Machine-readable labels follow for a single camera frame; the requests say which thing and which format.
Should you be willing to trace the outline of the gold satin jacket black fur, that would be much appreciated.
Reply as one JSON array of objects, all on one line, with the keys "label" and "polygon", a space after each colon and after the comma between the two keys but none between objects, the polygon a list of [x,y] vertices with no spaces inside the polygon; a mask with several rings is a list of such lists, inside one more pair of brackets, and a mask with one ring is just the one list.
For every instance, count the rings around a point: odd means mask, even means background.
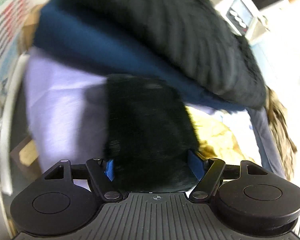
[{"label": "gold satin jacket black fur", "polygon": [[114,184],[124,191],[187,191],[201,176],[190,157],[219,158],[230,165],[260,163],[249,125],[237,132],[205,112],[185,106],[166,83],[144,77],[107,78],[108,143]]}]

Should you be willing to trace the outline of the purple floral bed sheet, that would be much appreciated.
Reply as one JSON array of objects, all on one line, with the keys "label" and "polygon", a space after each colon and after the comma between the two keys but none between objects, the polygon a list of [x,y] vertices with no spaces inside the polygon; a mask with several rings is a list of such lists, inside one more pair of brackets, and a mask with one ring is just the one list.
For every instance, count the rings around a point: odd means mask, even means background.
[{"label": "purple floral bed sheet", "polygon": [[[102,157],[106,145],[106,78],[65,64],[41,49],[32,48],[25,74],[27,120],[46,171],[62,158],[73,164]],[[226,155],[228,163],[249,158],[284,177],[280,156],[268,126],[266,111],[220,111],[196,105],[195,112],[227,126],[238,140],[239,153]]]}]

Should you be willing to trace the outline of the olive brown blanket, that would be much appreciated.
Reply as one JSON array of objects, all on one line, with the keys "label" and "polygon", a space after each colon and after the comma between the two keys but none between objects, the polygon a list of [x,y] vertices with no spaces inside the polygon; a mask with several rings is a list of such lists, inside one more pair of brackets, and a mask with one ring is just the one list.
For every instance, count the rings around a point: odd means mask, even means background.
[{"label": "olive brown blanket", "polygon": [[288,134],[286,122],[287,109],[279,101],[277,94],[266,86],[267,98],[265,109],[268,117],[268,125],[280,154],[281,164],[286,179],[294,178],[297,148]]}]

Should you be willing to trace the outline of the navy blue folded garment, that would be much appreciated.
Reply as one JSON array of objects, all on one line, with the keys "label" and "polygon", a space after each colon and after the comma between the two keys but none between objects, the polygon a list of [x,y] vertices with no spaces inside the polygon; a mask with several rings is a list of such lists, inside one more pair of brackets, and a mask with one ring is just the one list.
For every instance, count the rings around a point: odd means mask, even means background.
[{"label": "navy blue folded garment", "polygon": [[41,10],[34,45],[59,59],[81,63],[97,73],[157,77],[191,104],[231,112],[245,109],[207,91],[133,39],[104,24],[93,28],[55,8]]}]

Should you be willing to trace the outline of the black knit garment left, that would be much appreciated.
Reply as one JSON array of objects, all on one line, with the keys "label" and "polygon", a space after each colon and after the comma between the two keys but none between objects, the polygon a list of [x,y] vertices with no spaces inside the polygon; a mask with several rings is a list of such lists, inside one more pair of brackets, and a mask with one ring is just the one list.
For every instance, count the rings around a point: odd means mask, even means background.
[{"label": "black knit garment left", "polygon": [[220,98],[261,108],[267,97],[244,36],[234,34],[209,0],[55,0],[90,23],[103,20],[135,38]]}]

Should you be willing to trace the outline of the printed paper sheet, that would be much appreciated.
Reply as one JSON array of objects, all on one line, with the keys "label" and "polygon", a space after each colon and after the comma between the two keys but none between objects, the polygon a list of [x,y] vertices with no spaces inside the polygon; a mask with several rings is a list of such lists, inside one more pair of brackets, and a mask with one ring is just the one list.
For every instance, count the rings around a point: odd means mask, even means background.
[{"label": "printed paper sheet", "polygon": [[0,100],[8,93],[18,61],[18,38],[32,0],[0,0]]}]

